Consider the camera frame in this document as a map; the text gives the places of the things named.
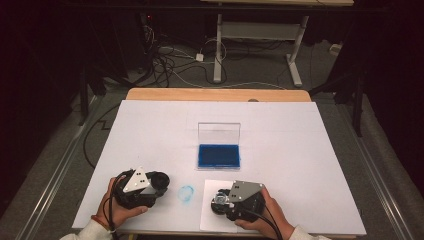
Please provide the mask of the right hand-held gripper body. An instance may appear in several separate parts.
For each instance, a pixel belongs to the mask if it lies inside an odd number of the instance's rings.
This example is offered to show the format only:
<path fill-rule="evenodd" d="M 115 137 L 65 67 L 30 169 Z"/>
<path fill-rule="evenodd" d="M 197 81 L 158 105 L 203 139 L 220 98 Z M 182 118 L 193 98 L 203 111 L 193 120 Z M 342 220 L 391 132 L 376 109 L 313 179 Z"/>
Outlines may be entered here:
<path fill-rule="evenodd" d="M 246 181 L 235 181 L 230 189 L 230 202 L 236 208 L 234 216 L 227 216 L 231 221 L 237 219 L 255 222 L 265 209 L 265 200 L 261 194 L 263 185 Z"/>

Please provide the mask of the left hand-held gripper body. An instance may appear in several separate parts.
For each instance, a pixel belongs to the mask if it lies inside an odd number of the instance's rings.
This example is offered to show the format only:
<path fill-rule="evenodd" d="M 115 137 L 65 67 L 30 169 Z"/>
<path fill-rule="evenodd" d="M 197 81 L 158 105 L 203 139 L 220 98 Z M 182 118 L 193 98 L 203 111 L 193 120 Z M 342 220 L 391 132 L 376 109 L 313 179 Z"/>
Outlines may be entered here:
<path fill-rule="evenodd" d="M 122 172 L 113 190 L 118 204 L 126 209 L 139 206 L 151 208 L 156 202 L 152 177 L 153 172 L 145 172 L 142 167 Z"/>

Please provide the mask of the black stamp with crystal handle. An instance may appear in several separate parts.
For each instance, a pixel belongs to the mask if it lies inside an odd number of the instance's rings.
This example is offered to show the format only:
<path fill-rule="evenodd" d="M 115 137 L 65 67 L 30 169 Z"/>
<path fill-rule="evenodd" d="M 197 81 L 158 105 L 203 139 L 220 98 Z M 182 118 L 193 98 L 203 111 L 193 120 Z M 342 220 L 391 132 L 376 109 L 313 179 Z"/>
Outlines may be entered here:
<path fill-rule="evenodd" d="M 230 202 L 229 197 L 227 196 L 218 196 L 217 193 L 214 195 L 214 197 L 211 200 L 211 210 L 214 214 L 217 215 L 224 215 L 223 214 L 223 207 L 225 205 L 232 206 L 232 203 Z"/>

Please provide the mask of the person's left hand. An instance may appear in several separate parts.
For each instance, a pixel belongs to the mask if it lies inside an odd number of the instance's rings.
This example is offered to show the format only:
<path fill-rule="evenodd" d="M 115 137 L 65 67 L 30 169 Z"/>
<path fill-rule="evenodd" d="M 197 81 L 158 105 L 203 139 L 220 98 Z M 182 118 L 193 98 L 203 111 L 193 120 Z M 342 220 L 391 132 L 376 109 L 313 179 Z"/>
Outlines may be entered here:
<path fill-rule="evenodd" d="M 126 209 L 120 206 L 113 196 L 115 182 L 115 177 L 110 179 L 107 191 L 103 195 L 97 213 L 92 216 L 93 220 L 110 231 L 119 228 L 127 219 L 144 214 L 149 210 L 146 206 L 138 206 L 132 209 Z"/>

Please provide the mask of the person's right hand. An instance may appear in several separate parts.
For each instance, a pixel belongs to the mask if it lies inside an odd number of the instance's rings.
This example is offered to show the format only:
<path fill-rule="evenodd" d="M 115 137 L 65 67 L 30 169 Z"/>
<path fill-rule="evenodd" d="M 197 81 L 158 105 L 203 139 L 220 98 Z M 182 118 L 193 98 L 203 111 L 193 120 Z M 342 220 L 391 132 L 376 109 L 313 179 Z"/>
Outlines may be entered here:
<path fill-rule="evenodd" d="M 272 240 L 289 240 L 295 227 L 288 222 L 281 207 L 266 188 L 261 190 L 261 194 L 265 200 L 262 216 L 255 222 L 238 219 L 234 221 L 234 224 L 245 230 L 258 231 Z"/>

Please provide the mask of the small white paper sheet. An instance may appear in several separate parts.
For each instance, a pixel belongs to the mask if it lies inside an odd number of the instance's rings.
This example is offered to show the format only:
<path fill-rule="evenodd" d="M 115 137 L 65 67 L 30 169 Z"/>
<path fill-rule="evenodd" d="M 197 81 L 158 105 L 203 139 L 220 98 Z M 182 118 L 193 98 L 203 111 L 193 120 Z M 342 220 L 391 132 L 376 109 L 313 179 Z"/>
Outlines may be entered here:
<path fill-rule="evenodd" d="M 211 200 L 219 189 L 231 189 L 235 181 L 206 180 L 200 217 L 200 230 L 207 232 L 238 233 L 236 226 L 226 215 L 214 214 L 211 210 Z"/>

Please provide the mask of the blue ink pad clear case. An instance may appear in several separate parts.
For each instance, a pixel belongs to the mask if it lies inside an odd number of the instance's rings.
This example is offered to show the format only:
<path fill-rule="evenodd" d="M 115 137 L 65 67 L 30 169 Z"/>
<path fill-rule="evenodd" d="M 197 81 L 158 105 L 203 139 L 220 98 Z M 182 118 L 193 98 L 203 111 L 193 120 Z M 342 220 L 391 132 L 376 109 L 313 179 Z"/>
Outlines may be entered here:
<path fill-rule="evenodd" d="M 199 169 L 239 169 L 240 123 L 198 123 Z"/>

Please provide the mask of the person's left white sleeve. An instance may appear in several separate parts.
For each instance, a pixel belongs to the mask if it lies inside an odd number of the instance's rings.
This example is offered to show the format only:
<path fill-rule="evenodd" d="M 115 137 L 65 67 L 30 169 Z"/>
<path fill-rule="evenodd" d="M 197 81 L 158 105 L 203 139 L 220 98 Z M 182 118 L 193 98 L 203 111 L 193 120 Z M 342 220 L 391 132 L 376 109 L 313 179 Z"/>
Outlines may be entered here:
<path fill-rule="evenodd" d="M 112 234 L 95 220 L 90 220 L 78 234 L 67 234 L 59 240 L 112 240 Z"/>

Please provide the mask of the person's white sleeve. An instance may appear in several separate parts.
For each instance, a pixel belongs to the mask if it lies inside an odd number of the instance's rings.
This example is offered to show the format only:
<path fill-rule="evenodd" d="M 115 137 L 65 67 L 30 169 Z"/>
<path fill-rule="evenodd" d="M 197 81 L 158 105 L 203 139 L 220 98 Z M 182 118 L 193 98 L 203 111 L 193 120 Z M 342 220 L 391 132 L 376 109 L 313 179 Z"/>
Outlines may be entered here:
<path fill-rule="evenodd" d="M 293 233 L 289 237 L 289 240 L 331 240 L 330 238 L 327 238 L 322 235 L 311 235 L 304 231 L 300 226 L 296 226 L 294 228 Z"/>
<path fill-rule="evenodd" d="M 112 240 L 112 234 L 95 220 L 90 220 L 78 234 L 67 234 L 59 240 Z"/>

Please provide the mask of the person's right white sleeve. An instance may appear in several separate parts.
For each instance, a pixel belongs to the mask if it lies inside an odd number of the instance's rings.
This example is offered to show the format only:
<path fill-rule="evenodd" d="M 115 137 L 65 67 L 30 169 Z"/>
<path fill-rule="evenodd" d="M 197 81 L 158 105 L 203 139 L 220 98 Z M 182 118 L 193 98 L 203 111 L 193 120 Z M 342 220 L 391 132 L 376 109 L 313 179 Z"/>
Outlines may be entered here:
<path fill-rule="evenodd" d="M 327 238 L 322 235 L 311 235 L 304 231 L 300 226 L 296 226 L 294 228 L 293 233 L 289 237 L 289 240 L 331 240 L 330 238 Z"/>

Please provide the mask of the black metal stand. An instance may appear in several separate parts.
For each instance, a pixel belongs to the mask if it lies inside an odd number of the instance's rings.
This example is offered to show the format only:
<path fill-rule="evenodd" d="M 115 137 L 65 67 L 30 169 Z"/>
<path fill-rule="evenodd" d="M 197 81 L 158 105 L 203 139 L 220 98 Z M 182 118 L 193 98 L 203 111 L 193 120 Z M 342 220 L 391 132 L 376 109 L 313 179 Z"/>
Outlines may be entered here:
<path fill-rule="evenodd" d="M 354 66 L 340 76 L 327 80 L 324 84 L 312 88 L 308 91 L 308 94 L 314 96 L 321 92 L 334 92 L 334 101 L 336 104 L 352 104 L 352 127 L 356 135 L 361 137 L 362 101 L 364 92 L 364 72 L 362 69 L 359 66 Z"/>
<path fill-rule="evenodd" d="M 80 84 L 80 121 L 79 125 L 82 126 L 89 114 L 89 97 L 88 89 L 91 89 L 95 96 L 104 96 L 106 88 L 103 83 L 102 70 L 97 65 L 84 65 L 79 74 Z"/>

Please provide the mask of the metal floor rail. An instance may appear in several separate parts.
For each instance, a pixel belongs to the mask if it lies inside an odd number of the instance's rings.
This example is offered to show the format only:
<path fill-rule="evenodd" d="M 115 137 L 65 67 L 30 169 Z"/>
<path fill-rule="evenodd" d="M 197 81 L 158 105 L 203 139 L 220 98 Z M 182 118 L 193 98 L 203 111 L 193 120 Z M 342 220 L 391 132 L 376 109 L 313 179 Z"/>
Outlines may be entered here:
<path fill-rule="evenodd" d="M 33 240 L 35 238 L 74 159 L 75 151 L 82 142 L 82 137 L 88 132 L 89 123 L 94 118 L 94 114 L 100 107 L 102 100 L 102 97 L 93 96 L 88 102 L 88 113 L 79 115 L 65 150 L 55 162 L 54 171 L 49 175 L 48 182 L 43 185 L 42 192 L 32 208 L 31 214 L 14 240 Z"/>
<path fill-rule="evenodd" d="M 352 126 L 352 118 L 348 111 L 348 108 L 344 105 L 339 105 L 338 110 L 342 115 L 351 135 L 353 136 L 357 147 L 360 150 L 361 162 L 364 165 L 365 172 L 367 173 L 371 185 L 375 190 L 380 205 L 384 209 L 384 212 L 391 223 L 391 226 L 397 236 L 398 240 L 415 240 L 413 233 L 406 222 L 406 218 L 401 213 L 401 209 L 390 193 L 387 184 L 384 182 L 381 172 L 378 170 L 377 165 L 374 162 L 374 158 L 364 142 L 364 138 L 360 137 L 356 130 Z"/>

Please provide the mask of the white table frame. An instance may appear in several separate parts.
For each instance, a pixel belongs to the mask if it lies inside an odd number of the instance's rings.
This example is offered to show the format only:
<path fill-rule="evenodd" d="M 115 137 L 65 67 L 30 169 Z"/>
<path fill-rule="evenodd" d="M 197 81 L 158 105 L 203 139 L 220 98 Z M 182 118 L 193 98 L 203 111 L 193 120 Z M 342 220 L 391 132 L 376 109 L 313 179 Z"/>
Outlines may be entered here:
<path fill-rule="evenodd" d="M 213 3 L 219 7 L 229 7 L 234 4 L 236 7 L 257 5 L 259 7 L 302 7 L 311 9 L 315 7 L 342 8 L 351 7 L 353 0 L 201 0 L 202 2 Z M 309 14 L 303 14 L 299 23 L 278 24 L 259 23 L 253 20 L 244 22 L 225 22 L 222 14 L 217 14 L 216 22 L 216 48 L 214 57 L 213 82 L 221 83 L 223 77 L 223 60 L 227 49 L 222 42 L 223 38 L 228 39 L 256 39 L 256 40 L 293 40 L 294 47 L 290 54 L 287 54 L 286 65 L 288 67 L 293 84 L 296 87 L 302 86 L 302 80 L 296 66 L 296 57 L 306 31 Z"/>

